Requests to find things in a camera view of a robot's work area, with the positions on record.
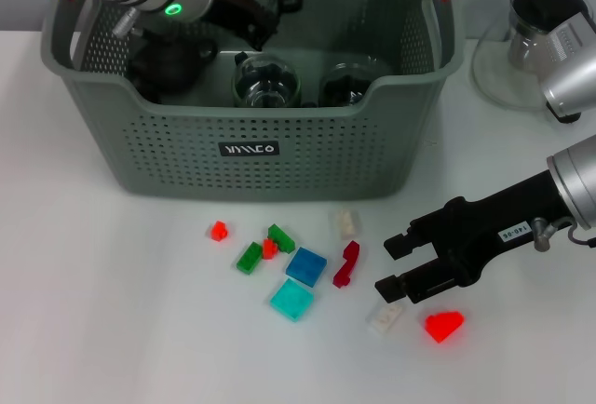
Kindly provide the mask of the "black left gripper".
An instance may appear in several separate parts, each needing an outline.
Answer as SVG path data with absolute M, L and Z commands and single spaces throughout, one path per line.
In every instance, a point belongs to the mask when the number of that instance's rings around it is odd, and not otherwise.
M 262 50 L 278 32 L 279 17 L 260 13 L 255 0 L 212 0 L 204 21 L 244 36 L 252 49 Z

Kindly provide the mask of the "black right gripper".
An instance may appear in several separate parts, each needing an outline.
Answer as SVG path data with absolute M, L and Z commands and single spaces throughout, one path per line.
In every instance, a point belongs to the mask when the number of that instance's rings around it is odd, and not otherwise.
M 531 241 L 532 235 L 508 237 L 500 234 L 535 218 L 548 222 L 570 212 L 554 180 L 543 171 L 494 195 L 469 202 L 462 196 L 410 222 L 404 234 L 384 242 L 388 254 L 398 260 L 414 249 L 431 244 L 440 260 L 425 263 L 400 276 L 388 276 L 374 287 L 387 303 L 408 298 L 420 303 L 446 290 L 476 283 L 483 268 L 496 256 Z M 440 242 L 436 244 L 441 233 Z

